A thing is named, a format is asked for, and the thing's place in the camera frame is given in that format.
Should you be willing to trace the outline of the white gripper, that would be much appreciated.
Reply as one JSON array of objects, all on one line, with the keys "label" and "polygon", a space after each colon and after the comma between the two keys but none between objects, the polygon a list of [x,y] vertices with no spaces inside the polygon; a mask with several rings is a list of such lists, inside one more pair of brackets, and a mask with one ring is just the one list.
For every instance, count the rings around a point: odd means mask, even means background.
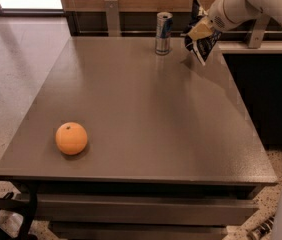
[{"label": "white gripper", "polygon": [[204,16],[192,20],[185,35],[193,41],[197,41],[211,36],[214,28],[218,31],[234,29],[236,24],[227,17],[224,2],[225,0],[215,0],[208,10],[208,17]]}]

